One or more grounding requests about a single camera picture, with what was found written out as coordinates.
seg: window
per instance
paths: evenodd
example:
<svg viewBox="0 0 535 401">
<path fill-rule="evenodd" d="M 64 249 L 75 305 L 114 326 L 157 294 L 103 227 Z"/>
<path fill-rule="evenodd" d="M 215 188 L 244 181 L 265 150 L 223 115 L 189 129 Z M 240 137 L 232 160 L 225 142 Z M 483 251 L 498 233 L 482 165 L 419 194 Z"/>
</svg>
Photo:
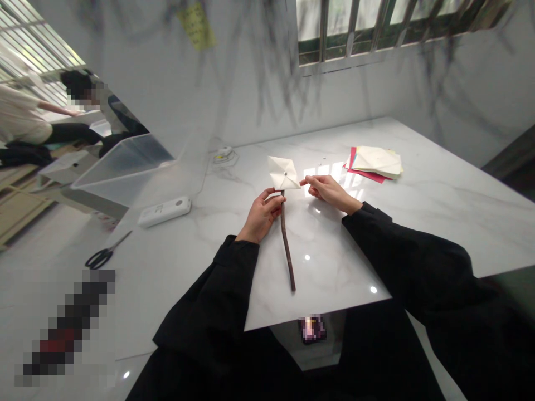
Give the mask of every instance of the window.
<svg viewBox="0 0 535 401">
<path fill-rule="evenodd" d="M 37 87 L 15 63 L 0 55 L 0 83 L 58 106 L 67 104 L 59 72 L 85 67 L 83 60 L 27 0 L 0 0 L 0 42 L 13 50 L 43 80 Z"/>
<path fill-rule="evenodd" d="M 492 28 L 512 0 L 286 0 L 286 3 L 289 18 L 293 19 L 290 39 L 293 37 L 298 44 L 291 51 L 293 67 L 302 68 L 335 64 L 334 61 L 344 58 Z M 346 62 L 342 68 L 351 66 L 354 64 Z M 320 72 L 329 70 L 333 69 L 321 68 Z"/>
</svg>

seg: red paper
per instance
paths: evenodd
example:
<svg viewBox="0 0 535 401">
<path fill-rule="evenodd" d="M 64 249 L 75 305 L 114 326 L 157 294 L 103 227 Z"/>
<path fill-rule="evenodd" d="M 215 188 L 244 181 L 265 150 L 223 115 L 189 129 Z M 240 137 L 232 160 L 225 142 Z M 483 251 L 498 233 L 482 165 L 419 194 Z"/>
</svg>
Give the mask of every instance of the red paper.
<svg viewBox="0 0 535 401">
<path fill-rule="evenodd" d="M 373 180 L 375 182 L 378 182 L 379 184 L 382 184 L 386 179 L 392 180 L 392 178 L 387 178 L 377 173 L 362 172 L 360 170 L 352 170 L 351 167 L 353 167 L 353 161 L 355 160 L 356 154 L 357 154 L 357 148 L 352 147 L 351 156 L 349 157 L 349 168 L 347 168 L 346 165 L 344 164 L 344 168 L 347 168 L 348 172 L 363 175 L 364 177 L 369 178 L 370 180 Z"/>
</svg>

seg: person's left hand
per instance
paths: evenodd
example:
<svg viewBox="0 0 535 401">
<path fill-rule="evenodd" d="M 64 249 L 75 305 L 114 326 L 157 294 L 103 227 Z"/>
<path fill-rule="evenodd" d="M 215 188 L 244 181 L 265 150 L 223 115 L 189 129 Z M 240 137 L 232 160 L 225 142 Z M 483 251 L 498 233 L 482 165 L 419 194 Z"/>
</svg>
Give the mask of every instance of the person's left hand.
<svg viewBox="0 0 535 401">
<path fill-rule="evenodd" d="M 273 221 L 280 216 L 280 205 L 286 201 L 283 196 L 268 196 L 278 192 L 275 188 L 268 188 L 255 199 L 247 216 L 247 221 L 235 241 L 249 241 L 260 243 L 266 236 Z"/>
</svg>

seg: marble tabletop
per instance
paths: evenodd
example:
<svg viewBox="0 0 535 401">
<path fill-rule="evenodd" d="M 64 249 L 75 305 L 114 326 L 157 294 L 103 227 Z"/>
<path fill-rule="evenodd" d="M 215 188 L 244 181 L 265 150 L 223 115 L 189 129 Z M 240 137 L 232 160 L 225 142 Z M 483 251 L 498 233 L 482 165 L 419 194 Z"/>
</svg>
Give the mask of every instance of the marble tabletop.
<svg viewBox="0 0 535 401">
<path fill-rule="evenodd" d="M 401 155 L 398 181 L 378 184 L 342 168 L 351 146 Z M 300 177 L 331 174 L 343 188 L 394 222 L 454 241 L 469 252 L 478 277 L 535 261 L 535 204 L 396 120 L 383 118 L 236 148 L 236 165 L 208 168 L 191 212 L 142 229 L 131 209 L 110 236 L 133 229 L 105 266 L 116 270 L 115 358 L 149 353 L 168 310 L 211 263 L 228 234 L 237 234 L 252 201 L 273 186 L 268 156 L 294 161 Z M 280 232 L 274 223 L 260 246 L 246 330 L 390 297 L 341 225 L 343 213 L 286 191 L 286 228 L 296 292 L 290 290 Z"/>
</svg>

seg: paper pinwheel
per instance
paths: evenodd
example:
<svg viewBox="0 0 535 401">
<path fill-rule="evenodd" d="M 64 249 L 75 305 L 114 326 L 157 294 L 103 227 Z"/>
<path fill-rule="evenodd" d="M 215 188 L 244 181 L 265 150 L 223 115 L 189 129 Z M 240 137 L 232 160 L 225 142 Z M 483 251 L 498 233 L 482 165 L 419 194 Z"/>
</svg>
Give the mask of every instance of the paper pinwheel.
<svg viewBox="0 0 535 401">
<path fill-rule="evenodd" d="M 269 164 L 269 175 L 276 190 L 301 188 L 294 162 L 291 159 L 269 156 L 267 162 Z"/>
<path fill-rule="evenodd" d="M 284 196 L 286 189 L 299 189 L 299 179 L 295 171 L 294 162 L 291 159 L 268 157 L 269 174 L 273 180 L 273 186 L 280 194 Z M 288 270 L 290 271 L 291 290 L 295 291 L 294 269 L 291 265 L 290 248 L 288 247 L 288 238 L 286 237 L 286 220 L 284 217 L 284 202 L 280 205 L 280 226 L 283 229 L 284 250 L 286 251 L 286 260 L 288 261 Z"/>
</svg>

